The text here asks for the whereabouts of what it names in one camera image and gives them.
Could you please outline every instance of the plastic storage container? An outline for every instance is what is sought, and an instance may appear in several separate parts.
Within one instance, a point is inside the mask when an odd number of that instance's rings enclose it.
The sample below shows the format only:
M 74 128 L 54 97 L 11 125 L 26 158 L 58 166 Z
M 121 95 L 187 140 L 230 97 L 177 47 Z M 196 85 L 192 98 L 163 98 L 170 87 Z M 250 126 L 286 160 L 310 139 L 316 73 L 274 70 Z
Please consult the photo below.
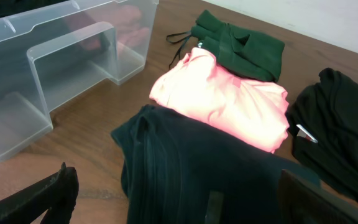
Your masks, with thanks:
M 0 18 L 0 161 L 53 129 L 49 112 L 145 65 L 158 0 L 76 0 Z

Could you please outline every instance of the pink cloth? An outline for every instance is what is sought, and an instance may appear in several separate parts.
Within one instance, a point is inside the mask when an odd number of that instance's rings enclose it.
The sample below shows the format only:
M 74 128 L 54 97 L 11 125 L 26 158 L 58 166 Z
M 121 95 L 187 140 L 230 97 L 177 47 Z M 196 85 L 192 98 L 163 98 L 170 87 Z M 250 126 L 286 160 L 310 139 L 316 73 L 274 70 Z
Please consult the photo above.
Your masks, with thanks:
M 287 91 L 275 83 L 239 78 L 213 54 L 191 54 L 154 84 L 150 99 L 273 153 L 287 138 Z

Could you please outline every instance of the white tag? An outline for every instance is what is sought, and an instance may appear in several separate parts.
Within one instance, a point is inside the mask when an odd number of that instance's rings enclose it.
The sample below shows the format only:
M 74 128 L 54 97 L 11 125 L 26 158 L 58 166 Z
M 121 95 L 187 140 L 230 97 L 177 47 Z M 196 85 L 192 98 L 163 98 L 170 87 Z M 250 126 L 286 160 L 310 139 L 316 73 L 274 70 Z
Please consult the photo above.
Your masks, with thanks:
M 299 132 L 296 136 L 303 137 L 311 142 L 317 143 L 317 139 L 314 138 L 302 125 L 296 125 L 299 128 Z

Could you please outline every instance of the black string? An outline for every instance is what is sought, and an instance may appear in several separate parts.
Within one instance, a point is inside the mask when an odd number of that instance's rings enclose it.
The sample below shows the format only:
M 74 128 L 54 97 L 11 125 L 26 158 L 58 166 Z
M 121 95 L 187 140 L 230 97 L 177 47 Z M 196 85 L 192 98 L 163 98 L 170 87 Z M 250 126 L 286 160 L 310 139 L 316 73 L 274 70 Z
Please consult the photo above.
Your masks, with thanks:
M 189 34 L 189 35 L 186 36 L 186 37 L 184 37 L 184 38 L 182 38 L 182 39 L 180 39 L 180 40 L 177 40 L 177 41 L 173 41 L 173 42 L 172 42 L 171 40 L 169 40 L 169 37 L 174 37 L 174 36 L 183 35 L 183 34 Z M 172 59 L 171 64 L 169 64 L 169 66 L 168 66 L 169 69 L 171 69 L 171 66 L 172 66 L 172 64 L 173 64 L 173 62 L 175 61 L 175 59 L 176 59 L 177 56 L 179 56 L 179 60 L 181 59 L 181 58 L 180 58 L 181 50 L 182 50 L 182 48 L 186 45 L 186 43 L 187 43 L 187 41 L 190 39 L 190 37 L 191 37 L 191 32 L 188 31 L 188 32 L 182 32 L 182 33 L 178 33 L 178 34 L 170 34 L 170 35 L 168 35 L 167 38 L 165 39 L 165 40 L 167 40 L 167 41 L 168 41 L 169 43 L 171 43 L 171 44 L 177 44 L 177 43 L 179 43 L 179 42 L 184 41 L 184 42 L 182 43 L 182 45 L 179 47 L 178 51 L 176 52 L 174 58 Z

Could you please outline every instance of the brown wooden surface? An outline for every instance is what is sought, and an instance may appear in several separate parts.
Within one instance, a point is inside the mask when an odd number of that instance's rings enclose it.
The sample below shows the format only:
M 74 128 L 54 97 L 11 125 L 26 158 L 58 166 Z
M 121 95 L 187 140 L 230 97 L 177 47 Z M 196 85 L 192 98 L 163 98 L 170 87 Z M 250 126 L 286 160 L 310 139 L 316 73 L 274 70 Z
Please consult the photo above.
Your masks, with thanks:
M 222 21 L 285 42 L 279 84 L 288 90 L 290 103 L 304 87 L 318 82 L 318 73 L 326 67 L 358 82 L 358 54 L 199 0 L 161 0 L 144 71 L 121 86 L 105 80 L 53 111 L 51 133 L 0 163 L 0 200 L 56 172 L 65 161 L 76 168 L 80 181 L 71 222 L 125 223 L 129 202 L 120 185 L 123 155 L 109 133 L 150 103 L 154 81 L 168 71 L 179 47 L 168 44 L 165 36 L 189 30 L 204 9 Z M 195 42 L 191 40 L 184 52 Z M 290 149 L 291 137 L 277 154 L 294 160 Z

